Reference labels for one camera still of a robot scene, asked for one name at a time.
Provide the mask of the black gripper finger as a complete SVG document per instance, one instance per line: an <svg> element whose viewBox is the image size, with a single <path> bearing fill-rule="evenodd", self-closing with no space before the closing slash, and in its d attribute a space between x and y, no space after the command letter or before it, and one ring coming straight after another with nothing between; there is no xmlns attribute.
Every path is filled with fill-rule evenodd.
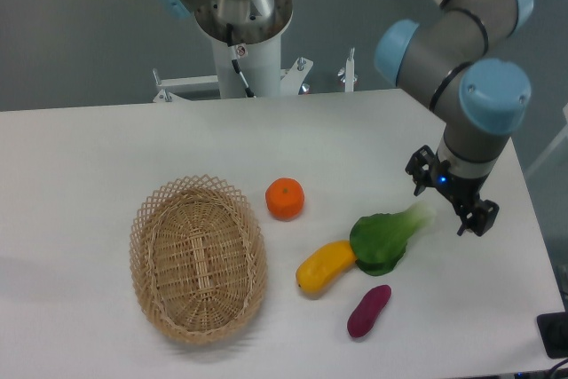
<svg viewBox="0 0 568 379"><path fill-rule="evenodd" d="M414 183L414 196L419 196L426 188L435 186L435 172L438 158L427 145L422 146L410 157L405 172Z"/></svg>
<svg viewBox="0 0 568 379"><path fill-rule="evenodd" d="M463 235L465 232L471 232L476 236L483 236L493 227L499 210L499 205L489 200L476 200L470 207L459 208L457 215L461 220L461 225L457 234Z"/></svg>

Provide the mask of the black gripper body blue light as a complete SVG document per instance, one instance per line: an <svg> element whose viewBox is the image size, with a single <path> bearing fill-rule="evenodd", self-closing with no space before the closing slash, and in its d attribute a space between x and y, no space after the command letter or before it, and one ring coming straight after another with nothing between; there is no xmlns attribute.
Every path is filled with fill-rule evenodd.
<svg viewBox="0 0 568 379"><path fill-rule="evenodd" d="M487 176L463 178L450 171L450 162L438 162L433 170L432 184L453 206L461 219L474 217L477 211L487 210L479 195Z"/></svg>

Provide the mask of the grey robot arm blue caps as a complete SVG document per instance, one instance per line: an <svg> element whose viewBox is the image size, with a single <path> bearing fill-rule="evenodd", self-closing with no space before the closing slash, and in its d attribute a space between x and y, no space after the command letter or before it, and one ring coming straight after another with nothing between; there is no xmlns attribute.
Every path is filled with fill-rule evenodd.
<svg viewBox="0 0 568 379"><path fill-rule="evenodd" d="M524 25L533 0L433 0L442 11L432 26L393 24L375 49L375 67L445 123L437 149L422 147L406 166L421 192L435 188L453 206L461 229L482 235L498 205L480 189L525 116L531 84L511 62L489 50ZM299 59L280 67L280 37L291 0L161 0L178 18L194 16L209 38L225 99L296 95L309 70Z"/></svg>

